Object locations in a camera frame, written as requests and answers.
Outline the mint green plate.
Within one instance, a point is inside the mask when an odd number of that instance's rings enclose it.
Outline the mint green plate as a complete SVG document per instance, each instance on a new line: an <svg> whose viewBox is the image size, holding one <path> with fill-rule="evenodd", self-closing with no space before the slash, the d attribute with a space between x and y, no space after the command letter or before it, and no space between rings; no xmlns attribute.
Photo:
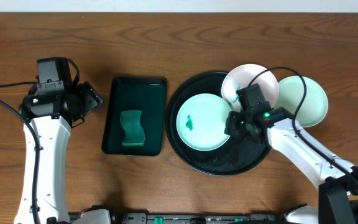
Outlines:
<svg viewBox="0 0 358 224"><path fill-rule="evenodd" d="M215 150L229 139L224 130L230 111L230 106L217 95L202 93L192 96L178 110L177 133L194 150Z"/></svg>
<svg viewBox="0 0 358 224"><path fill-rule="evenodd" d="M306 97L296 116L296 119L304 128L312 127L320 123L328 112L328 97L323 88L314 80L303 77L306 83ZM279 81L279 96L276 108L283 107L295 114L299 105L304 87L298 76L286 77Z"/></svg>

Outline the green sponge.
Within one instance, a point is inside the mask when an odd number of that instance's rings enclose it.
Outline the green sponge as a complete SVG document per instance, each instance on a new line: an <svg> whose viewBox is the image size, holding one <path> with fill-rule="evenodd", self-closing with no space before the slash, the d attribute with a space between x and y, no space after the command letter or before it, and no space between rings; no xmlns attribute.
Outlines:
<svg viewBox="0 0 358 224"><path fill-rule="evenodd" d="M145 142L145 132L140 123L142 111L127 110L122 111L120 124L125 132L122 145L124 147L143 146Z"/></svg>

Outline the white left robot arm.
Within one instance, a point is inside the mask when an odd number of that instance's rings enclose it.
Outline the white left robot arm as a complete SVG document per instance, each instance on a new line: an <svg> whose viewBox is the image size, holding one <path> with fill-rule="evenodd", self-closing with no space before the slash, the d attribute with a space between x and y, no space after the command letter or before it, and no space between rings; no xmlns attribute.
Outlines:
<svg viewBox="0 0 358 224"><path fill-rule="evenodd" d="M25 171L15 223L68 223L65 197L66 155L77 120L103 104L89 82L36 84L23 99Z"/></svg>

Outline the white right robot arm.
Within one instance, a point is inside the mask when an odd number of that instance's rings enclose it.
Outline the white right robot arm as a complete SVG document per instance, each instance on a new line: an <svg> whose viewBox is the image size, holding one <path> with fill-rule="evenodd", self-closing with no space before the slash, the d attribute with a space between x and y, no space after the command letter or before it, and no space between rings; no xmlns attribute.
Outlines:
<svg viewBox="0 0 358 224"><path fill-rule="evenodd" d="M316 187L318 206L288 212L286 223L358 223L358 167L317 141L286 109L231 111L225 132L282 153Z"/></svg>

